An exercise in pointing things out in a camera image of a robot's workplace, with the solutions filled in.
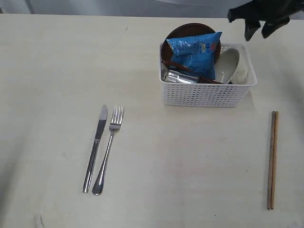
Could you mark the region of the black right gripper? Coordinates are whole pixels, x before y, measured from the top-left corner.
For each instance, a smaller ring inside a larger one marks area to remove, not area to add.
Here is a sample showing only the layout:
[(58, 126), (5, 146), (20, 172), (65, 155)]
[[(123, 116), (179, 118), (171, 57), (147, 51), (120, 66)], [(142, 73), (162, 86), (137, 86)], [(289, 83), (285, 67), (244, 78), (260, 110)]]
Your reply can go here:
[(246, 41), (261, 27), (259, 20), (266, 21), (262, 28), (263, 38), (268, 38), (277, 29), (289, 23), (289, 16), (304, 10), (303, 0), (252, 0), (228, 10), (229, 22), (245, 19)]

